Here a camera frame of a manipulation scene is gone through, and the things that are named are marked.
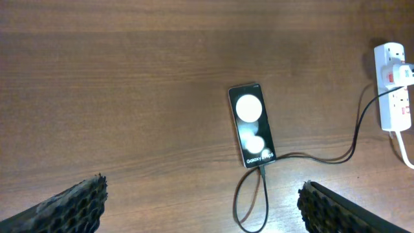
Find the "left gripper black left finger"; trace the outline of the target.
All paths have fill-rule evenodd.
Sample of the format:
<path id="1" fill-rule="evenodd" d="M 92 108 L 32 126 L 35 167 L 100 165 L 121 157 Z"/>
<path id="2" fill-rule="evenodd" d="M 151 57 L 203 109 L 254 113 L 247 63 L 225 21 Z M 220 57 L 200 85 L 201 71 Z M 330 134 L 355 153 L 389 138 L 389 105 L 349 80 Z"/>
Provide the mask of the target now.
<path id="1" fill-rule="evenodd" d="M 107 197 L 107 179 L 98 174 L 2 220 L 1 232 L 96 232 Z"/>

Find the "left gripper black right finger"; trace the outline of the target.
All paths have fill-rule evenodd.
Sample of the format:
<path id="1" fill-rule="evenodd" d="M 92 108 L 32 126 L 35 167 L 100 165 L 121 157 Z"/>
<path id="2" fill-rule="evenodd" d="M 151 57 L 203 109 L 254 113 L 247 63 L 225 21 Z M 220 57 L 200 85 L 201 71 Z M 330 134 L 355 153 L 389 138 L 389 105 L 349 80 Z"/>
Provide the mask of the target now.
<path id="1" fill-rule="evenodd" d="M 314 181 L 298 190 L 298 209 L 308 232 L 380 233 L 406 230 Z"/>

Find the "black Samsung Galaxy flip phone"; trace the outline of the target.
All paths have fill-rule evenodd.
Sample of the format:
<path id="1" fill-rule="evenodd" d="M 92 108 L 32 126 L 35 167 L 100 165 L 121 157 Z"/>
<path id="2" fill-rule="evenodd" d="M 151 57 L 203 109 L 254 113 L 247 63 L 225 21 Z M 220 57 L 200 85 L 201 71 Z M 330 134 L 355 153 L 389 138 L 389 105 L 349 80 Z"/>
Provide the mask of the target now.
<path id="1" fill-rule="evenodd" d="M 255 168 L 274 162 L 276 150 L 260 84 L 232 87 L 228 98 L 243 166 Z"/>

